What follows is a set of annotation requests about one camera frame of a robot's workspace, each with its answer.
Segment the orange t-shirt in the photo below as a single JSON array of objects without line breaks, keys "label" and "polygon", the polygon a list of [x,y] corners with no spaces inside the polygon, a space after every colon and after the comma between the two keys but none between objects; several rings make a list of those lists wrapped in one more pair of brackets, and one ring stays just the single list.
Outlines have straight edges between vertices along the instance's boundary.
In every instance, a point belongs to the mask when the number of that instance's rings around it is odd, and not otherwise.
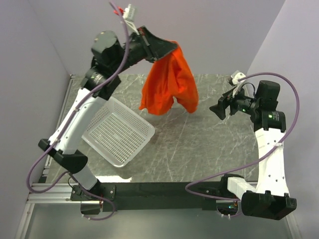
[{"label": "orange t-shirt", "polygon": [[139,110],[161,116],[175,101],[190,114],[197,110],[199,103],[194,76],[179,46],[153,64],[142,88]]}]

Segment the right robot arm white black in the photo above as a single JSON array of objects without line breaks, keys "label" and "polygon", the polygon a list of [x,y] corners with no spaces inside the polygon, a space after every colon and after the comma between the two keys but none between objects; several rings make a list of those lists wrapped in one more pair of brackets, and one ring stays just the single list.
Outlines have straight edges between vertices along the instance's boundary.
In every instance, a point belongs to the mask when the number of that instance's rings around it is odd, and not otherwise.
[{"label": "right robot arm white black", "polygon": [[258,144],[259,175],[256,187],[244,177],[227,173],[221,177],[217,196],[237,199],[244,215],[281,220],[297,208],[297,200],[290,197],[284,167],[284,144],[286,116],[277,111],[278,83],[262,80],[254,97],[245,95],[237,87],[222,94],[218,103],[209,109],[221,120],[230,114],[243,112],[250,116]]}]

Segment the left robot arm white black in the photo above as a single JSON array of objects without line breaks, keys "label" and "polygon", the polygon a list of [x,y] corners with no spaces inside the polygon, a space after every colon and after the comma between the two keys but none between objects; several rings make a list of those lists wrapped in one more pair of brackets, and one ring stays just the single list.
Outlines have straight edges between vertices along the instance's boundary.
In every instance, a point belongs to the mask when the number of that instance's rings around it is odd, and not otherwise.
[{"label": "left robot arm white black", "polygon": [[89,169],[87,156],[78,150],[90,121],[119,86],[121,72],[142,60],[154,63],[176,49],[176,43],[154,36],[145,26],[127,34],[123,45],[111,30],[95,37],[91,67],[82,80],[71,110],[56,132],[38,143],[45,154],[82,186],[86,199],[94,200],[101,195],[100,181]]}]

